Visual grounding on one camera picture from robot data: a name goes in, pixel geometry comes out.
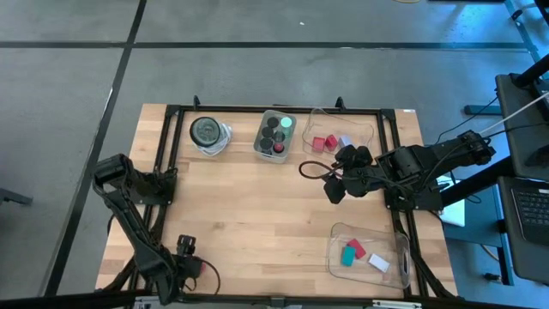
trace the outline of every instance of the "red cube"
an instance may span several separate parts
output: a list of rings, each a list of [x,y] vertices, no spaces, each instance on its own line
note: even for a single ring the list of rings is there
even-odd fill
[[[315,137],[312,139],[312,149],[314,151],[323,152],[324,151],[324,139],[321,137]]]
[[[337,138],[335,138],[334,135],[330,134],[327,138],[326,138],[326,142],[324,143],[326,145],[326,148],[329,150],[329,151],[334,151],[335,148],[337,147]]]
[[[362,247],[362,245],[360,245],[358,240],[352,239],[351,241],[349,241],[347,245],[350,247],[353,247],[356,250],[356,252],[354,253],[355,258],[361,258],[364,255],[366,255],[366,250],[364,250],[364,248]]]

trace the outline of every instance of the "white cable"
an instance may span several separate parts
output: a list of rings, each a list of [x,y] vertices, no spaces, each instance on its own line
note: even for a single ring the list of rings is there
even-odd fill
[[[483,133],[485,133],[485,132],[487,132],[487,131],[489,131],[489,130],[495,128],[496,126],[498,126],[498,125],[504,123],[505,121],[507,121],[507,120],[509,120],[509,119],[511,119],[511,118],[513,118],[513,117],[515,117],[519,112],[522,112],[522,111],[524,111],[525,109],[529,108],[531,105],[533,105],[533,103],[535,103],[535,102],[537,102],[537,101],[539,101],[539,100],[545,98],[547,95],[549,95],[549,92],[547,92],[546,94],[541,95],[538,99],[533,100],[532,102],[526,104],[525,106],[523,106],[523,107],[522,107],[521,109],[519,109],[518,111],[513,112],[512,114],[510,114],[510,115],[507,116],[506,118],[502,119],[501,121],[496,122],[495,124],[491,125],[491,126],[488,127],[487,129],[482,130],[481,132],[479,132],[479,134],[482,135]]]
[[[206,156],[215,156],[218,155],[226,145],[231,141],[232,138],[232,128],[226,124],[220,125],[220,139],[217,143],[213,144],[210,147],[202,147],[195,144],[196,149],[203,153]]]

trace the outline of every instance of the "clear plastic bin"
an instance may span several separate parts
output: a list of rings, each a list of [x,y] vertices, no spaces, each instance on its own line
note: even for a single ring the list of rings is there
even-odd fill
[[[276,118],[278,121],[278,124],[274,127],[270,127],[268,125],[268,120],[270,118]],[[283,120],[290,120],[290,125],[288,127],[284,127]],[[263,113],[263,117],[261,119],[261,123],[259,124],[259,129],[257,130],[256,140],[254,141],[254,150],[256,151],[257,156],[259,156],[261,159],[264,159],[269,162],[273,163],[284,163],[286,161],[286,158],[288,157],[288,154],[290,153],[290,145],[292,145],[292,138],[293,138],[293,132],[296,128],[297,119],[290,114],[286,114],[284,112],[277,112],[273,110],[267,110]],[[262,133],[262,130],[265,128],[271,128],[273,131],[273,136],[264,136]],[[277,141],[275,138],[275,134],[282,134],[283,139],[282,141]],[[271,147],[268,149],[263,149],[261,145],[262,139],[269,139],[272,142]],[[284,147],[284,150],[280,153],[277,153],[275,151],[274,145],[276,143],[281,143]]]
[[[339,144],[331,151],[326,147],[323,148],[323,151],[317,151],[313,148],[313,139],[315,137],[325,139],[329,135],[334,135],[338,142],[341,136],[348,136],[354,147],[368,147],[374,135],[374,128],[371,124],[358,124],[344,118],[328,115],[321,108],[313,109],[303,130],[303,150],[307,154],[315,155],[326,161],[333,161],[334,155],[341,149]]]
[[[341,254],[352,239],[362,245],[366,254],[361,259],[355,258],[351,266],[344,266],[341,264]],[[389,263],[386,272],[368,263],[372,254]],[[344,223],[336,223],[332,227],[326,266],[333,276],[392,288],[406,288],[410,284],[409,261],[409,241],[401,233],[378,232]]]

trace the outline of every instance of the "red bottle cap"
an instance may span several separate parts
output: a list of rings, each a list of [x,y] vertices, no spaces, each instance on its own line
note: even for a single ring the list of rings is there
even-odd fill
[[[282,151],[284,151],[284,145],[283,145],[281,142],[277,142],[277,143],[273,146],[273,150],[275,151],[275,153],[279,154],[279,153],[281,153]]]

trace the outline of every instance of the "concrete floor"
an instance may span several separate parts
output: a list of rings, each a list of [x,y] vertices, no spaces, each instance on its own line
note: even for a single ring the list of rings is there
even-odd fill
[[[516,7],[526,2],[514,1]],[[0,40],[125,41],[137,3],[5,0]],[[527,10],[521,21],[543,56],[549,31],[536,13]],[[137,41],[520,43],[522,38],[504,4],[158,0],[148,2]],[[0,207],[0,299],[39,292],[120,56],[119,49],[0,49],[0,187],[34,197],[31,207]],[[203,104],[332,106],[342,96],[348,106],[414,108],[424,142],[434,142],[439,132],[466,118],[464,105],[482,105],[495,96],[495,75],[521,72],[532,63],[524,50],[134,50],[101,157],[129,152],[142,103],[190,103],[194,94]],[[478,117],[456,133],[497,120]],[[496,161],[508,149],[504,136],[494,142]],[[461,168],[456,175],[478,170]],[[89,194],[60,294],[93,290],[109,216]],[[481,280],[486,269],[498,266],[477,245],[448,245],[458,291],[466,299],[548,302],[547,288],[532,282],[516,278],[509,288]]]

